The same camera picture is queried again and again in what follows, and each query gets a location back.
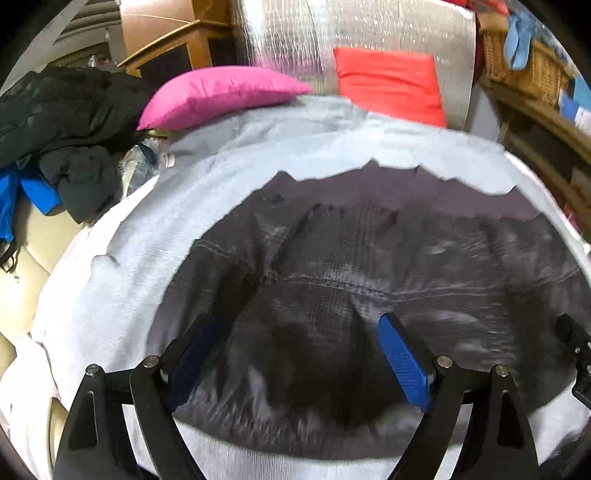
pillow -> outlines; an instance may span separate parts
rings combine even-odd
[[[355,105],[394,118],[446,126],[432,55],[335,48],[339,92]]]
[[[226,113],[311,93],[305,83],[257,67],[211,67],[169,80],[148,102],[137,130],[181,130]]]

dark gray garment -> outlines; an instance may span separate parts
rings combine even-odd
[[[147,351],[162,351],[206,310],[230,333],[176,418],[272,453],[402,454],[421,413],[378,346],[385,312],[463,367],[507,365],[529,413],[572,381],[551,324],[569,313],[588,327],[591,293],[548,220],[517,192],[513,209],[474,191],[454,204],[455,189],[431,198],[409,189],[410,203],[387,208],[394,196],[384,192],[405,187],[399,179],[376,189],[365,181],[376,173],[408,175],[408,185],[428,175],[373,165],[301,183],[280,174],[194,242]],[[451,205],[462,214],[451,215]],[[509,218],[514,212],[521,219]]]

pink pillow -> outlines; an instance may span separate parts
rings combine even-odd
[[[310,93],[305,83],[258,67],[211,67],[169,80],[152,97],[137,130],[182,130],[245,108]]]

blue gripper pad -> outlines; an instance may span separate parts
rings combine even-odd
[[[387,314],[379,318],[378,340],[408,402],[423,413],[428,412],[431,408],[429,387],[434,375],[425,372]]]

wicker basket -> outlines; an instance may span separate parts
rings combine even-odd
[[[481,14],[486,75],[551,106],[558,104],[561,89],[570,90],[573,77],[552,50],[537,40],[531,42],[530,57],[524,70],[510,70],[503,49],[508,21],[498,14]]]

